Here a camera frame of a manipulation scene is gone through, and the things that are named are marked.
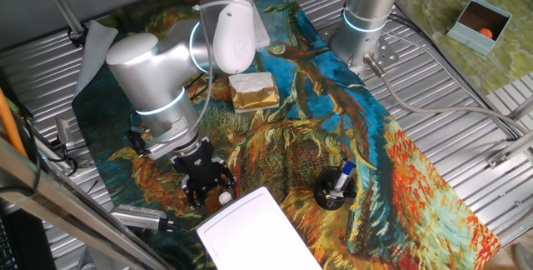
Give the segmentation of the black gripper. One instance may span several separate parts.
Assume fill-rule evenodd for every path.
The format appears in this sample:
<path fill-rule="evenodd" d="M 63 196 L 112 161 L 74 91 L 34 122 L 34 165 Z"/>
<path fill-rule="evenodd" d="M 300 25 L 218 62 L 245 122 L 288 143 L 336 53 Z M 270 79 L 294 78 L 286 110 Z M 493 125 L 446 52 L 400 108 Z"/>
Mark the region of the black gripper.
<path fill-rule="evenodd" d="M 182 179 L 182 191 L 187 196 L 191 210 L 203 208 L 207 199 L 208 189 L 217 184 L 227 190 L 234 189 L 236 177 L 228 164 L 221 160 L 212 162 L 213 146 L 202 143 L 193 151 L 173 151 L 174 162 L 178 172 L 185 173 Z"/>

